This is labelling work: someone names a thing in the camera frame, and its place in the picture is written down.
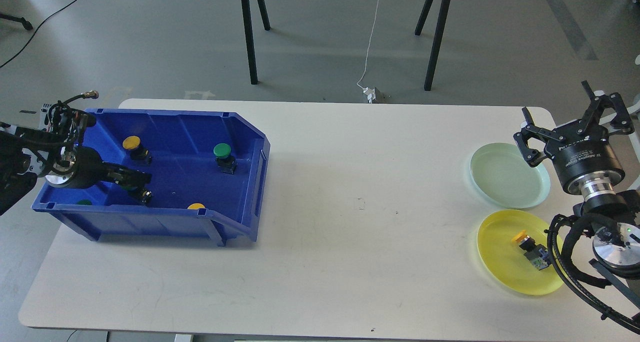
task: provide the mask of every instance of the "black cable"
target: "black cable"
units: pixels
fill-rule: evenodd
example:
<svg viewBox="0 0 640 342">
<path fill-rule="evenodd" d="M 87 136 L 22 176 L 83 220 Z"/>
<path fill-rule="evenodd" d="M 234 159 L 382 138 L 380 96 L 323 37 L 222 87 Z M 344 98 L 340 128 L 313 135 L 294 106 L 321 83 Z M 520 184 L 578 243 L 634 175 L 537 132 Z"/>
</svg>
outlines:
<svg viewBox="0 0 640 342">
<path fill-rule="evenodd" d="M 608 317 L 631 332 L 640 334 L 640 324 L 606 305 L 603 301 L 591 294 L 571 273 L 566 272 L 567 269 L 565 268 L 565 262 L 560 254 L 560 248 L 558 247 L 558 232 L 561 227 L 562 225 L 558 224 L 558 221 L 554 218 L 553 221 L 551 221 L 546 238 L 547 245 L 551 246 L 549 249 L 551 264 L 560 279 L 562 279 L 564 284 L 566 284 L 574 294 L 578 295 L 578 297 L 588 305 L 602 313 L 601 319 L 606 319 Z"/>
<path fill-rule="evenodd" d="M 74 330 L 73 332 L 71 332 L 71 334 L 66 338 L 66 342 L 69 342 L 69 339 L 71 339 L 71 336 L 76 333 L 78 330 Z"/>
<path fill-rule="evenodd" d="M 45 20 L 42 21 L 42 23 L 40 25 L 38 25 L 38 28 L 36 28 L 33 32 L 33 34 L 31 35 L 31 37 L 29 38 L 29 40 L 27 41 L 27 43 L 25 43 L 25 45 L 23 46 L 22 49 L 20 49 L 20 51 L 18 53 L 16 53 L 13 57 L 11 57 L 8 61 L 4 62 L 1 66 L 0 69 L 4 66 L 6 66 L 7 64 L 9 64 L 11 61 L 13 61 L 13 59 L 16 59 L 16 57 L 18 57 L 20 55 L 20 53 L 23 52 L 23 50 L 25 50 L 25 48 L 27 48 L 27 46 L 29 45 L 29 43 L 32 42 L 32 39 L 34 39 L 34 37 L 36 36 L 36 33 L 40 30 L 40 28 L 42 27 L 42 25 L 48 21 L 52 16 L 55 16 L 56 14 L 60 13 L 61 11 L 64 11 L 64 9 L 67 9 L 71 6 L 71 4 L 77 2 L 78 0 L 73 0 L 73 2 L 71 2 L 70 4 L 67 4 L 66 6 L 64 6 L 62 9 L 60 9 L 59 11 L 55 12 L 54 14 L 51 14 L 50 16 L 46 17 Z"/>
</svg>

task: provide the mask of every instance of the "gray floor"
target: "gray floor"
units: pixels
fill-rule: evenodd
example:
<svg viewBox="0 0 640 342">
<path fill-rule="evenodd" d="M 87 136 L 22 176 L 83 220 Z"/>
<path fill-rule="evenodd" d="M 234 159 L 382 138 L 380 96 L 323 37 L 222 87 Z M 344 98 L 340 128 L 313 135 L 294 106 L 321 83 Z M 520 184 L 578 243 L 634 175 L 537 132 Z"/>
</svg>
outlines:
<svg viewBox="0 0 640 342">
<path fill-rule="evenodd" d="M 0 0 L 0 11 L 36 26 L 69 2 Z M 258 86 L 249 84 L 240 0 L 79 0 L 0 70 L 0 120 L 34 127 L 37 117 L 20 111 L 90 89 L 100 99 L 76 107 L 118 107 L 126 98 L 364 101 L 356 82 L 376 0 L 267 0 L 270 32 L 261 29 L 254 2 Z M 628 105 L 640 93 L 634 64 L 640 8 L 631 0 L 452 0 L 427 93 L 422 86 L 439 3 L 415 37 L 423 2 L 380 0 L 363 85 L 384 92 L 387 103 L 540 106 L 564 123 L 588 105 L 584 79 L 594 89 L 620 92 Z M 568 37 L 567 12 L 578 25 Z M 0 62 L 30 34 L 0 21 Z M 580 34 L 586 43 L 577 46 Z M 614 138 L 614 148 L 631 176 L 626 188 L 640 168 L 626 138 Z M 33 225 L 12 216 L 0 219 L 0 340 L 66 340 L 72 331 L 32 330 L 17 319 L 58 222 Z M 70 340 L 105 339 L 106 332 L 81 331 Z M 173 336 L 115 332 L 110 340 Z"/>
</svg>

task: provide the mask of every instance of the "white table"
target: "white table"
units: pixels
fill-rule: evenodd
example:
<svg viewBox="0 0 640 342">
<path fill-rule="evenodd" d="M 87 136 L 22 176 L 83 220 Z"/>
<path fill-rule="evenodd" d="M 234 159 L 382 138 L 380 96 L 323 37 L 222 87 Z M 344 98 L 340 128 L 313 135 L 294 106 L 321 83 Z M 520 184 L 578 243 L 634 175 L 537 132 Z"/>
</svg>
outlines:
<svg viewBox="0 0 640 342">
<path fill-rule="evenodd" d="M 468 163 L 484 144 L 513 142 L 519 108 L 194 100 L 121 108 L 236 111 L 265 132 L 258 242 L 90 242 L 63 226 L 20 311 L 27 326 L 263 338 L 636 338 L 564 286 L 528 297 L 482 267 L 476 230 L 501 208 L 478 195 Z M 547 111 L 530 110 L 538 125 L 554 126 Z M 581 199 L 564 194 L 545 166 L 551 192 L 530 212 L 550 221 Z M 593 256 L 588 246 L 574 255 Z M 599 295 L 624 302 L 615 291 Z"/>
</svg>

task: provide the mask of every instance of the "yellow button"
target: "yellow button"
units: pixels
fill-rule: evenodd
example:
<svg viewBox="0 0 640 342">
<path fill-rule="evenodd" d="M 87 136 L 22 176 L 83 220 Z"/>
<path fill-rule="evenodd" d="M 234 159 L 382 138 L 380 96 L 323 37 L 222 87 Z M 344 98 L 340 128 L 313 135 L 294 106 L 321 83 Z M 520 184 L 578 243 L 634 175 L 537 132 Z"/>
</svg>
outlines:
<svg viewBox="0 0 640 342">
<path fill-rule="evenodd" d="M 206 207 L 202 203 L 194 203 L 189 207 L 187 207 L 187 209 L 200 209 L 200 208 L 206 208 Z"/>
<path fill-rule="evenodd" d="M 511 238 L 511 241 L 514 242 L 514 243 L 520 243 L 526 237 L 528 237 L 527 230 L 524 229 L 524 230 L 520 231 L 520 233 L 516 234 L 514 238 Z"/>
<path fill-rule="evenodd" d="M 139 145 L 140 145 L 140 137 L 138 137 L 137 135 L 131 135 L 130 137 L 127 137 L 122 142 L 122 148 L 126 150 L 134 150 Z"/>
</svg>

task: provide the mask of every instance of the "table leg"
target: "table leg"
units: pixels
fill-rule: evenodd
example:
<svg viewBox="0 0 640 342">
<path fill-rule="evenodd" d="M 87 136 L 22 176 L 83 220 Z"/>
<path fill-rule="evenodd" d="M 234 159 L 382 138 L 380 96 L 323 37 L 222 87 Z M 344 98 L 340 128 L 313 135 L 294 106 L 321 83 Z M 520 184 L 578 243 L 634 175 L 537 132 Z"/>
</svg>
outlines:
<svg viewBox="0 0 640 342">
<path fill-rule="evenodd" d="M 424 6 L 422 7 L 422 13 L 420 13 L 420 19 L 418 19 L 418 25 L 415 26 L 414 34 L 416 34 L 416 36 L 420 36 L 423 32 L 427 15 L 429 14 L 429 10 L 432 8 L 433 3 L 434 0 L 424 0 Z"/>
<path fill-rule="evenodd" d="M 251 26 L 251 9 L 249 0 L 240 0 L 242 3 L 242 22 L 244 23 L 244 39 L 246 41 L 246 56 L 249 59 L 249 76 L 251 84 L 258 84 L 258 71 L 256 69 L 256 51 L 254 50 L 254 32 Z"/>
<path fill-rule="evenodd" d="M 265 0 L 258 0 L 258 7 L 260 8 L 260 16 L 262 17 L 262 24 L 265 30 L 271 30 L 272 26 L 269 24 L 269 16 L 267 16 L 267 7 L 265 6 Z"/>
<path fill-rule="evenodd" d="M 444 25 L 447 22 L 447 13 L 449 12 L 449 4 L 451 0 L 442 0 L 440 12 L 438 14 L 438 24 L 436 25 L 436 34 L 433 37 L 433 45 L 431 47 L 431 55 L 429 57 L 429 66 L 427 67 L 427 77 L 424 80 L 424 90 L 432 90 L 434 82 L 434 74 L 436 71 L 436 63 L 438 62 L 438 54 L 442 42 L 442 34 L 444 34 Z"/>
</svg>

